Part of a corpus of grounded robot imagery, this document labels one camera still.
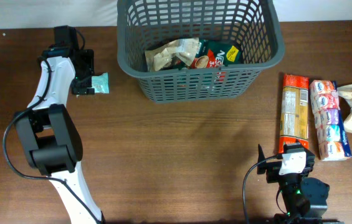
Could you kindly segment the mint green snack packet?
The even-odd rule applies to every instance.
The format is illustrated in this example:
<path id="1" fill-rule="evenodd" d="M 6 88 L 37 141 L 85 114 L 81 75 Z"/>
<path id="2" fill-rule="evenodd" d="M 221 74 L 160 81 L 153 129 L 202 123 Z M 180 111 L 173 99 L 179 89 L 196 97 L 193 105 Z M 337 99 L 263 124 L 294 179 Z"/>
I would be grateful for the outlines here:
<path id="1" fill-rule="evenodd" d="M 99 76 L 92 77 L 92 88 L 94 89 L 95 94 L 109 94 L 109 75 L 108 73 L 103 73 Z"/>

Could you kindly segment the beige paper pouch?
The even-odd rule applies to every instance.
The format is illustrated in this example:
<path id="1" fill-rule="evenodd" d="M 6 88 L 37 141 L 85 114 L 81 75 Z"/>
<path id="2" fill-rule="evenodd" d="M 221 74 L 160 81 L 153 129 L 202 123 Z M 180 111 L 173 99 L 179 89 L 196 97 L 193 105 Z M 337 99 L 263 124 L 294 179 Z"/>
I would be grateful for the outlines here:
<path id="1" fill-rule="evenodd" d="M 186 65 L 190 66 L 195 59 L 199 39 L 177 39 L 171 41 L 157 49 L 146 50 L 145 58 L 149 72 L 157 72 L 170 65 L 174 58 L 180 59 Z"/>

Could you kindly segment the green coffee sachet bag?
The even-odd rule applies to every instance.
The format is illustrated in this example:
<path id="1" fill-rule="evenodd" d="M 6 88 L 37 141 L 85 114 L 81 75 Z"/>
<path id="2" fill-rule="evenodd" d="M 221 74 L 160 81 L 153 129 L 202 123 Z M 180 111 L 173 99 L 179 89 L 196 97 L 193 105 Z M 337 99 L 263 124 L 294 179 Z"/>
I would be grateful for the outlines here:
<path id="1" fill-rule="evenodd" d="M 198 69 L 218 68 L 223 65 L 240 63 L 242 51 L 235 45 L 219 42 L 217 40 L 200 39 L 195 58 L 191 65 L 187 65 L 180 59 L 175 59 L 171 68 Z"/>

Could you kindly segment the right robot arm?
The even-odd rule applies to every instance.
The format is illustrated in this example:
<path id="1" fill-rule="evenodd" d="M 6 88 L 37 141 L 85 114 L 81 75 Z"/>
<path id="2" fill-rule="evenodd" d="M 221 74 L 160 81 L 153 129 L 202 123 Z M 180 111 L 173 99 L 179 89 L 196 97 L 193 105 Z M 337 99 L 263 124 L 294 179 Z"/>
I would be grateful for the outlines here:
<path id="1" fill-rule="evenodd" d="M 285 211 L 273 217 L 274 223 L 335 223 L 322 219 L 328 210 L 330 186 L 309 177 L 315 164 L 315 155 L 301 143 L 283 146 L 283 152 L 274 156 L 275 162 L 264 156 L 258 147 L 257 173 L 266 175 L 268 184 L 278 184 L 276 196 L 282 197 Z"/>

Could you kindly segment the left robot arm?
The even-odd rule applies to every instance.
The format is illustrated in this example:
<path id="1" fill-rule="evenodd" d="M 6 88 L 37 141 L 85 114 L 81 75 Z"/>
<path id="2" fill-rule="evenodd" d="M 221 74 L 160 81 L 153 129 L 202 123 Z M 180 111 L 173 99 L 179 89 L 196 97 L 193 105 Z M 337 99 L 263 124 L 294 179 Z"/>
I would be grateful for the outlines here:
<path id="1" fill-rule="evenodd" d="M 38 58 L 41 76 L 27 108 L 17 112 L 6 128 L 15 128 L 29 166 L 38 180 L 58 192 L 72 223 L 105 223 L 82 172 L 83 145 L 66 109 L 68 96 L 92 95 L 94 52 L 78 42 L 84 36 L 74 27 L 54 28 L 54 44 Z"/>

